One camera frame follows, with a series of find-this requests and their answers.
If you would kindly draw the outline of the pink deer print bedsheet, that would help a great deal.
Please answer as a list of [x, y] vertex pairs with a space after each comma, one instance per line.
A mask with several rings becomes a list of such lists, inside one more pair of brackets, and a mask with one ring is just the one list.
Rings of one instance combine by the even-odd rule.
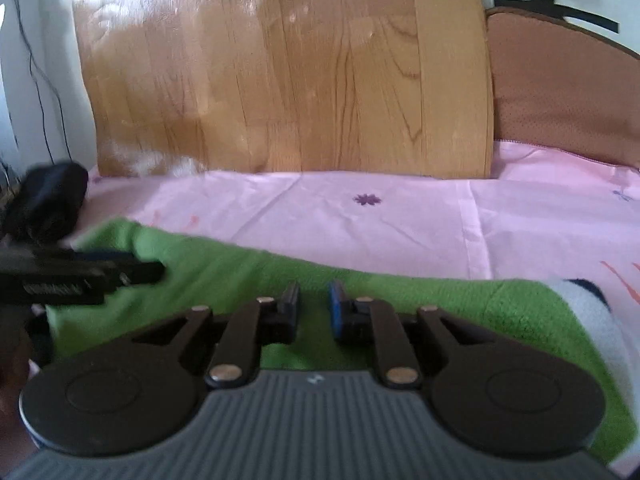
[[487, 180], [384, 174], [92, 174], [78, 229], [125, 218], [326, 266], [420, 278], [582, 278], [578, 315], [639, 404], [639, 173], [502, 142]]

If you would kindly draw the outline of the brown perforated cushion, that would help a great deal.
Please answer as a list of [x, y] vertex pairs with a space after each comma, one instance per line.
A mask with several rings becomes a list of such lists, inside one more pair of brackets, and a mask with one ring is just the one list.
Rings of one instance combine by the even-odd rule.
[[639, 166], [639, 55], [521, 10], [487, 14], [495, 136]]

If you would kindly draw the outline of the dark navy folded garment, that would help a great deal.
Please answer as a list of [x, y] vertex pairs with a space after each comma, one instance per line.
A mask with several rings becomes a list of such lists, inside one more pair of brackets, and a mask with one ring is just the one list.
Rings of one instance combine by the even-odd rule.
[[78, 162], [32, 168], [6, 206], [1, 233], [17, 243], [58, 243], [76, 228], [88, 181], [88, 170]]

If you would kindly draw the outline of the wood pattern vinyl sheet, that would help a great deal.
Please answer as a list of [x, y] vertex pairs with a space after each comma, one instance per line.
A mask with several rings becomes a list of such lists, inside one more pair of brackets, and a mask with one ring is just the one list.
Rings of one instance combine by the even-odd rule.
[[101, 174], [489, 174], [482, 0], [73, 7]]

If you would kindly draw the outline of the navy green striped knit sweater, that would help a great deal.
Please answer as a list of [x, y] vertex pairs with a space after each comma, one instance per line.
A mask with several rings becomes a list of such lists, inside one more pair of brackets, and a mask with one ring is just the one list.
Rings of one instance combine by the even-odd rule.
[[258, 296], [278, 296], [288, 283], [302, 289], [296, 341], [262, 355], [268, 368], [340, 370], [361, 365], [341, 351], [329, 321], [329, 284], [352, 296], [378, 297], [402, 313], [434, 304], [494, 332], [566, 359], [589, 372], [603, 389], [604, 421], [591, 451], [612, 462], [637, 439], [634, 387], [620, 329], [600, 290], [589, 282], [552, 280], [463, 281], [409, 278], [331, 268], [305, 260], [172, 234], [125, 219], [87, 233], [78, 248], [115, 249], [166, 268], [155, 285], [119, 289], [100, 306], [50, 307], [54, 354], [65, 359], [194, 306], [229, 313]]

